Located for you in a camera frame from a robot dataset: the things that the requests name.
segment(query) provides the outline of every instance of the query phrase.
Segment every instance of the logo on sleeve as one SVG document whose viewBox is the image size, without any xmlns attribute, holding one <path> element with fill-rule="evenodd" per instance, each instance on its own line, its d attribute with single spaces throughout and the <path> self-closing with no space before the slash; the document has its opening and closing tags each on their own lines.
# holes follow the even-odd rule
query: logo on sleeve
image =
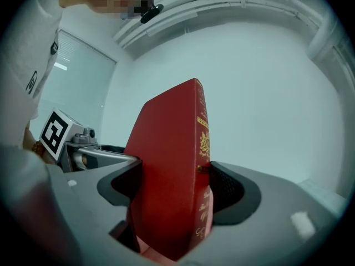
<svg viewBox="0 0 355 266">
<path fill-rule="evenodd" d="M 33 87 L 34 87 L 34 85 L 36 84 L 37 75 L 38 75 L 38 73 L 37 73 L 37 71 L 35 71 L 35 72 L 33 73 L 33 75 L 32 75 L 31 80 L 29 81 L 29 83 L 28 83 L 28 85 L 27 85 L 27 87 L 26 87 L 26 91 L 28 91 L 28 94 L 29 94 L 29 95 L 31 94 L 31 92 L 32 92 L 32 90 L 33 90 Z"/>
<path fill-rule="evenodd" d="M 58 51 L 58 44 L 56 42 L 53 42 L 51 48 L 50 48 L 50 53 L 51 55 L 54 55 Z"/>
<path fill-rule="evenodd" d="M 68 124 L 58 114 L 53 112 L 42 133 L 42 140 L 53 153 L 57 153 L 67 128 Z"/>
</svg>

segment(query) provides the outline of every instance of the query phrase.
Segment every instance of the bracelet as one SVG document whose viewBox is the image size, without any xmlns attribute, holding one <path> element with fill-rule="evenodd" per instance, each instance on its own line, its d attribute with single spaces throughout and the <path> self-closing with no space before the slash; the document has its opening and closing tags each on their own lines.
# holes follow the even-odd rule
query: bracelet
<svg viewBox="0 0 355 266">
<path fill-rule="evenodd" d="M 32 152 L 36 153 L 41 158 L 43 157 L 44 151 L 45 151 L 45 148 L 44 148 L 43 144 L 41 143 L 41 141 L 37 141 L 36 143 L 33 144 Z"/>
</svg>

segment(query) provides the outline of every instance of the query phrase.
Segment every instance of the window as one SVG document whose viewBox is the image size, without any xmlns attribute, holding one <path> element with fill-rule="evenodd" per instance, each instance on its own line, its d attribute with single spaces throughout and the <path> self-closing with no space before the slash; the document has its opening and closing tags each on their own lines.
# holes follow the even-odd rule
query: window
<svg viewBox="0 0 355 266">
<path fill-rule="evenodd" d="M 59 32 L 57 62 L 43 88 L 39 117 L 31 121 L 35 139 L 54 107 L 101 135 L 103 110 L 116 62 L 91 46 Z"/>
</svg>

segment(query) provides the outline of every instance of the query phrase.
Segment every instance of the person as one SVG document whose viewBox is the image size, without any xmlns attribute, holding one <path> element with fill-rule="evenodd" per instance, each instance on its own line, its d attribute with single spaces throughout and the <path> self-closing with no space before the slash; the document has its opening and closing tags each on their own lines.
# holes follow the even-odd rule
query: person
<svg viewBox="0 0 355 266">
<path fill-rule="evenodd" d="M 148 0 L 26 0 L 0 41 L 0 144 L 36 152 L 46 163 L 52 157 L 30 131 L 38 116 L 42 89 L 57 58 L 58 28 L 63 10 L 86 4 L 98 13 L 122 17 L 147 11 Z"/>
</svg>

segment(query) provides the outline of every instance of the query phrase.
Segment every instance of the white shirt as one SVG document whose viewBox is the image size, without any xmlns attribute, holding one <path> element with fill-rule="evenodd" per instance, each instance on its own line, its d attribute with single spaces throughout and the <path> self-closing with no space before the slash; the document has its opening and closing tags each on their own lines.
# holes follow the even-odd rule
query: white shirt
<svg viewBox="0 0 355 266">
<path fill-rule="evenodd" d="M 0 41 L 0 144 L 22 146 L 57 58 L 59 0 L 26 0 Z"/>
</svg>

